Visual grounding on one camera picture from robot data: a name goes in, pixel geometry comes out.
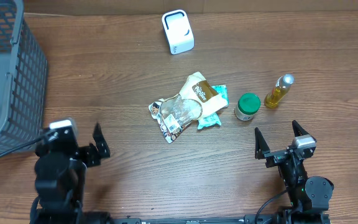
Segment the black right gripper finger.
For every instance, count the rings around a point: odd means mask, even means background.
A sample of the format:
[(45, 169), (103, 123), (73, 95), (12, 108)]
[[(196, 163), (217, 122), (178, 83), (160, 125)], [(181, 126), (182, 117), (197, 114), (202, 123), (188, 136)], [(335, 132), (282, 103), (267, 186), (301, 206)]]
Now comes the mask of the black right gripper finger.
[(302, 126), (296, 121), (293, 120), (291, 122), (292, 124), (292, 128), (293, 128), (293, 132), (295, 135), (295, 139), (312, 139), (315, 140), (315, 138), (309, 134), (309, 132), (307, 132), (305, 129), (302, 128)]
[(255, 128), (255, 158), (265, 159), (265, 155), (270, 153), (270, 148), (266, 143), (259, 128)]

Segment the green lid seasoning jar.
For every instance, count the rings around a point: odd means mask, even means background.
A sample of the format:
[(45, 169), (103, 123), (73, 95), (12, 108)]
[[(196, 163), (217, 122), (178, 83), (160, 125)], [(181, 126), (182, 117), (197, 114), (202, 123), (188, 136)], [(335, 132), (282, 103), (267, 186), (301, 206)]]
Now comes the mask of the green lid seasoning jar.
[(245, 93), (237, 102), (234, 114), (241, 121), (250, 121), (258, 112), (260, 105), (260, 99), (256, 94)]

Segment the yellow dish soap bottle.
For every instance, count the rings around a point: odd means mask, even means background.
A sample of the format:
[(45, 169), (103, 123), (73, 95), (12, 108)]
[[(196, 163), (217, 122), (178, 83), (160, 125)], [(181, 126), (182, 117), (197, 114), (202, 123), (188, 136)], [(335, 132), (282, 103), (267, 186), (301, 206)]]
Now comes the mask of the yellow dish soap bottle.
[(291, 86), (295, 82), (292, 74), (281, 76), (271, 92), (264, 99), (264, 105), (268, 108), (276, 108), (281, 99), (289, 92)]

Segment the teal snack packet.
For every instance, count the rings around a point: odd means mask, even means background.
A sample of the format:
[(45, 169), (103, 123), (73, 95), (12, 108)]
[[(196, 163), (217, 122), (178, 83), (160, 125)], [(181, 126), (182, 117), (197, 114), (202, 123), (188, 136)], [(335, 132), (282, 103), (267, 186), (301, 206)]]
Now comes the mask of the teal snack packet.
[(203, 128), (208, 128), (208, 127), (216, 126), (216, 125), (221, 126), (222, 123), (221, 123), (221, 120), (219, 119), (218, 114), (213, 113), (207, 117), (199, 119), (197, 129), (201, 130)]

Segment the brown and white snack bag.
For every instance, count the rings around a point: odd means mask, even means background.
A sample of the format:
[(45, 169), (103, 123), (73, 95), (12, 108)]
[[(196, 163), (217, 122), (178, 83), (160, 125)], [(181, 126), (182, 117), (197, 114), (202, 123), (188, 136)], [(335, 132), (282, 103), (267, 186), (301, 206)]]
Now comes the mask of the brown and white snack bag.
[(227, 105), (223, 95), (200, 72), (196, 72), (188, 76), (178, 94), (153, 102), (149, 111), (170, 144), (193, 121), (207, 118)]

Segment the green white tissue pack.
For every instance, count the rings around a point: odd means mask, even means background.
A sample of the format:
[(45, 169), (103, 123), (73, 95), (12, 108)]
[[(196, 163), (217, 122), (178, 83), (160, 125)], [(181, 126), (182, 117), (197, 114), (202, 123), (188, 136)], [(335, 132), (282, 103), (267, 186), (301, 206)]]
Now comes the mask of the green white tissue pack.
[(227, 86), (226, 85), (213, 85), (212, 88), (216, 90), (222, 97), (226, 100), (226, 105), (224, 106), (227, 108), (229, 106), (229, 99), (227, 94)]

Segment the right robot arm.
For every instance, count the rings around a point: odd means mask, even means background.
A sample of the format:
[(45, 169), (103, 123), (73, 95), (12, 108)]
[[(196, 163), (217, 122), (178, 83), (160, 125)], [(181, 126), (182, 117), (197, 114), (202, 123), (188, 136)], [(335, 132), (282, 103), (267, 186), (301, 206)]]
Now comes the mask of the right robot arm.
[[(311, 158), (317, 140), (297, 121), (292, 121), (294, 139), (286, 149), (272, 152), (259, 128), (255, 128), (255, 158), (265, 159), (267, 168), (277, 167), (285, 190), (266, 201), (254, 216), (254, 223), (330, 223), (329, 201), (334, 184), (321, 176), (309, 177), (303, 165)], [(287, 194), (291, 205), (282, 207), (273, 215), (261, 217), (263, 209), (282, 195)]]

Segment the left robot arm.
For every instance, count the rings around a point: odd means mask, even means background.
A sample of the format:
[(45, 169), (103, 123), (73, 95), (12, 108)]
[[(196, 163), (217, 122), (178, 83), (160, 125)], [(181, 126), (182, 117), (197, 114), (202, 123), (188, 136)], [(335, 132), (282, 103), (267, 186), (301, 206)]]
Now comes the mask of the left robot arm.
[(84, 212), (86, 171), (99, 166), (111, 153), (100, 124), (94, 143), (79, 146), (76, 128), (69, 119), (54, 122), (45, 130), (35, 153), (35, 189), (38, 196), (30, 209), (31, 223), (112, 223), (109, 212)]

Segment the white barcode scanner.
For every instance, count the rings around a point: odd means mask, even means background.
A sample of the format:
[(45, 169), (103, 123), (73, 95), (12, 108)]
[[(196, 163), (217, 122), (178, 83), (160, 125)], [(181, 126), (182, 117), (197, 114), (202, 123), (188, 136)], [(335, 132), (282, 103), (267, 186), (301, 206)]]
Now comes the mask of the white barcode scanner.
[(162, 16), (164, 33), (172, 55), (194, 48), (195, 40), (187, 13), (182, 9), (166, 12)]

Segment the grey plastic mesh basket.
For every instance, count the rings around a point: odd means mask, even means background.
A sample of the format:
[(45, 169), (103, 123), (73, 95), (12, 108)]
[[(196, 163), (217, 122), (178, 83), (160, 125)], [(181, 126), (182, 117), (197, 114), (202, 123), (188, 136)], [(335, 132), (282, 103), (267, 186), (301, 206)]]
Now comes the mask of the grey plastic mesh basket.
[(0, 0), (0, 153), (33, 140), (44, 119), (48, 61), (24, 3)]

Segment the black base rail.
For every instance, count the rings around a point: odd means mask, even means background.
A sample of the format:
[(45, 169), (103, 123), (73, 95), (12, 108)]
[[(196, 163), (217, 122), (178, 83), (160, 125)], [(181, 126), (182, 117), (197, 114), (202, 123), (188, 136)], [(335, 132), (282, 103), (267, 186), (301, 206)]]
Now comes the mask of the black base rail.
[(279, 220), (276, 215), (259, 215), (257, 221), (255, 215), (245, 215), (244, 217), (234, 218), (168, 218), (168, 219), (149, 219), (140, 218), (111, 218), (108, 213), (93, 212), (85, 213), (80, 221), (53, 221), (53, 223), (110, 223), (110, 224), (274, 224), (274, 223), (299, 223), (299, 224), (331, 224), (328, 215), (322, 217), (301, 217), (294, 215), (290, 222)]

